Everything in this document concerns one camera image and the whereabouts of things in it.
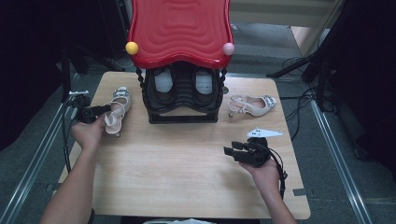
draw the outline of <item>black equipment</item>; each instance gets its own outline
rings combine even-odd
[[[336,70],[337,61],[342,58],[340,52],[348,46],[348,43],[345,42],[346,36],[353,33],[353,29],[358,26],[357,24],[360,24],[360,21],[357,20],[357,18],[364,13],[361,11],[359,5],[364,5],[366,3],[363,2],[367,1],[373,0],[345,1],[338,19],[335,21],[332,29],[314,53],[298,60],[296,63],[291,64],[278,72],[267,75],[267,77],[282,77],[289,72],[308,64],[304,70],[302,79],[304,82],[310,83],[315,79],[315,76],[318,76],[316,101],[320,111],[325,111],[323,103],[326,81],[328,77],[332,75],[332,71]]]
[[[67,103],[66,105],[72,106],[77,110],[76,121],[87,124],[94,123],[97,116],[111,111],[110,105],[97,105],[90,107],[91,98],[83,94],[76,96],[73,101]]]
[[[276,162],[277,170],[280,179],[280,196],[283,199],[285,192],[285,179],[288,174],[283,171],[283,161],[280,156],[271,148],[268,147],[267,139],[264,137],[250,137],[247,143],[231,142],[232,147],[224,147],[224,154],[233,157],[235,161],[250,164],[253,167],[263,166],[271,157]]]

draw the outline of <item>pink ball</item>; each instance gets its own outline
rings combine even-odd
[[[235,51],[235,46],[232,43],[226,43],[223,46],[223,50],[225,55],[232,55]]]

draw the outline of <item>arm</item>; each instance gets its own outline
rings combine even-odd
[[[254,168],[241,162],[239,164],[253,176],[254,183],[259,189],[274,223],[297,223],[280,197],[279,173],[276,163],[269,160],[260,168]]]
[[[102,138],[100,116],[92,124],[78,123],[72,127],[82,151],[61,187],[49,201],[40,223],[88,223],[92,210],[93,177],[97,151]]]

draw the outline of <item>high-heeled sandal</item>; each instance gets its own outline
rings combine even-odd
[[[233,95],[231,100],[228,102],[228,108],[230,117],[234,113],[246,114],[249,113],[252,116],[259,117],[266,114],[276,105],[276,99],[264,95],[263,97],[252,97],[247,95]]]
[[[108,103],[111,106],[111,112],[107,112],[105,116],[106,132],[119,137],[122,119],[131,108],[131,98],[126,87],[119,87],[115,90],[113,97],[113,100]]]

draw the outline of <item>red wavy lid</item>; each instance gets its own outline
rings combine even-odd
[[[186,61],[223,68],[231,56],[223,46],[233,43],[229,0],[132,0],[128,41],[139,51],[131,56],[139,68]]]

